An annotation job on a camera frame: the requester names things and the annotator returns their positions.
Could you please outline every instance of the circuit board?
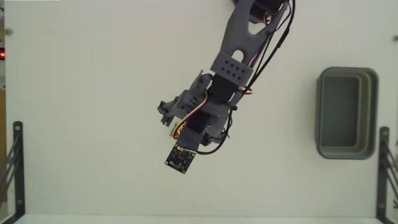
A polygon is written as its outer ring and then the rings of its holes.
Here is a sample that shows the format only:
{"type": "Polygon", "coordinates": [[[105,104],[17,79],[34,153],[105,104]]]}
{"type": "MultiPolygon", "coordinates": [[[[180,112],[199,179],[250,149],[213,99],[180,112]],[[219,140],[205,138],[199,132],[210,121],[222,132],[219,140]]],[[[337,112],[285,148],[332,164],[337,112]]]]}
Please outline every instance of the circuit board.
{"type": "Polygon", "coordinates": [[[178,145],[174,145],[165,164],[185,174],[195,156],[195,152],[184,149],[178,145]]]}

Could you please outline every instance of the bracket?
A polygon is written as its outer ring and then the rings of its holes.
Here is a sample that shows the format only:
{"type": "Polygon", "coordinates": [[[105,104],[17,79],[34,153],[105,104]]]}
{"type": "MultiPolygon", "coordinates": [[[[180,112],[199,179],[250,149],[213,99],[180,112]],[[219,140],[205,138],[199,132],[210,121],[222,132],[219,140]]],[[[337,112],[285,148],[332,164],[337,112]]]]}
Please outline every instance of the bracket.
{"type": "Polygon", "coordinates": [[[12,125],[14,142],[7,159],[9,163],[1,169],[1,194],[6,195],[12,179],[15,185],[15,214],[2,224],[13,224],[25,215],[25,177],[24,177],[24,135],[22,122],[16,121],[12,125]]]}
{"type": "Polygon", "coordinates": [[[387,218],[387,186],[388,186],[388,145],[390,129],[388,127],[382,127],[380,129],[380,140],[379,140],[379,170],[377,178],[377,207],[376,207],[376,218],[383,224],[394,224],[390,219],[387,218]]]}

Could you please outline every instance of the gray robotic arm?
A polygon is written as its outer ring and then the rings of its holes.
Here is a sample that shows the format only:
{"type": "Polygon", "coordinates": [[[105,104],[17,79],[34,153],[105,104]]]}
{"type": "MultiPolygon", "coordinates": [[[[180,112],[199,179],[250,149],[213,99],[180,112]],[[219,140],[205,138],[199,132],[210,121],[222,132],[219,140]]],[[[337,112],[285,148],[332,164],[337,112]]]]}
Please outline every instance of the gray robotic arm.
{"type": "Polygon", "coordinates": [[[168,166],[186,173],[197,154],[217,151],[228,137],[232,112],[237,109],[243,95],[249,93],[248,83],[257,75],[253,74],[253,65],[271,41],[270,37],[278,29],[288,8],[291,13],[289,0],[281,0],[276,6],[273,1],[273,11],[269,10],[269,1],[238,1],[229,19],[221,50],[211,66],[215,74],[199,74],[191,87],[180,96],[173,101],[160,103],[158,111],[163,115],[164,125],[170,126],[174,117],[182,119],[172,133],[177,142],[166,160],[168,166]],[[270,16],[272,19],[263,30],[251,34],[249,21],[253,21],[252,11],[256,4],[266,7],[261,17],[270,16]],[[243,53],[241,62],[232,58],[237,50],[243,53]],[[219,144],[215,150],[198,151],[200,144],[207,146],[212,142],[219,144]]]}

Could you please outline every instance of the white table surface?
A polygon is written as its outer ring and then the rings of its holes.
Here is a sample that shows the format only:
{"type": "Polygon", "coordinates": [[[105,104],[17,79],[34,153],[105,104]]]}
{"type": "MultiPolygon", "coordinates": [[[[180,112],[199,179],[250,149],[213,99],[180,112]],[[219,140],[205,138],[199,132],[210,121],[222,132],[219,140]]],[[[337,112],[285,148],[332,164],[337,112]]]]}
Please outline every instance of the white table surface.
{"type": "Polygon", "coordinates": [[[211,67],[230,0],[6,1],[7,134],[24,122],[27,213],[375,217],[377,153],[316,150],[316,81],[327,67],[373,68],[377,127],[396,136],[398,1],[297,2],[232,138],[181,175],[164,165],[174,141],[156,107],[211,67]]]}
{"type": "Polygon", "coordinates": [[[380,224],[372,218],[217,218],[26,215],[16,224],[380,224]]]}

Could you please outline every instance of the gray bin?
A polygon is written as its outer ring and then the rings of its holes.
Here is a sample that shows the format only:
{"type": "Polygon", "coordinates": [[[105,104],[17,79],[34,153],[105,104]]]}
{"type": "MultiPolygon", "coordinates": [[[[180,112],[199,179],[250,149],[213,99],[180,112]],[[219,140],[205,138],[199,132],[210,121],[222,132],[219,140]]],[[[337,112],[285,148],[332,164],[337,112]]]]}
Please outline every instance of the gray bin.
{"type": "Polygon", "coordinates": [[[374,152],[378,79],[368,68],[328,68],[318,79],[315,141],[327,159],[374,152]]]}

